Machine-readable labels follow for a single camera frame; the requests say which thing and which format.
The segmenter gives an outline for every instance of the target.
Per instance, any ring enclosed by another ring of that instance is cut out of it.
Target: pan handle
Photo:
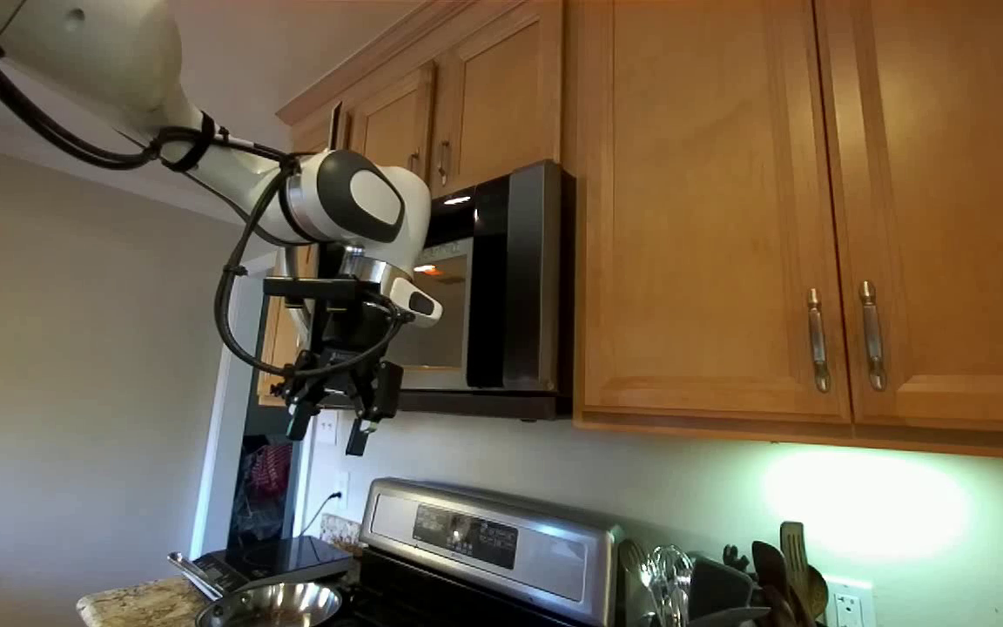
[[[218,584],[212,583],[207,572],[201,571],[199,566],[192,564],[192,561],[185,558],[184,553],[170,553],[169,564],[175,566],[182,575],[188,577],[188,580],[192,581],[193,586],[200,588],[200,592],[203,592],[204,596],[208,597],[208,600],[218,602],[224,595],[227,595],[227,591],[220,588]]]

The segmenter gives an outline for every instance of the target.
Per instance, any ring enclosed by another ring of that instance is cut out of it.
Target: cabinet handle
[[[811,365],[814,368],[814,388],[830,392],[830,366],[827,364],[827,336],[822,332],[822,305],[819,290],[807,292],[807,330],[811,338]]]
[[[438,143],[438,164],[435,166],[435,174],[438,175],[438,184],[446,187],[446,170],[448,170],[451,160],[451,143],[443,139]]]
[[[865,324],[865,354],[869,361],[869,384],[884,392],[885,353],[881,346],[881,317],[877,314],[877,288],[871,281],[862,281],[862,321]]]

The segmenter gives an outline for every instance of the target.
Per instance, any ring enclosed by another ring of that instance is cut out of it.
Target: ceiling
[[[240,137],[289,146],[275,111],[393,25],[420,0],[170,0],[184,46],[188,95]],[[100,145],[127,149],[106,124],[27,76],[25,94],[60,123]],[[146,196],[221,220],[231,210],[160,166],[107,172],[60,154],[0,103],[0,153]]]

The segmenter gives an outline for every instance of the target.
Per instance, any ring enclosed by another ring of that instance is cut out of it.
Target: electrical outlet
[[[842,577],[823,577],[827,580],[828,627],[877,627],[873,611],[873,584]]]
[[[315,441],[319,444],[335,445],[335,435],[339,431],[339,412],[317,413],[315,416]]]
[[[349,472],[338,472],[335,473],[335,492],[341,492],[342,497],[334,499],[327,507],[331,509],[331,512],[346,512],[346,496],[350,495],[351,491],[351,473]]]

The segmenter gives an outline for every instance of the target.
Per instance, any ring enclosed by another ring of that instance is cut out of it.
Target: stove control panel
[[[617,525],[558,505],[394,479],[374,481],[360,539],[583,623],[610,623]]]

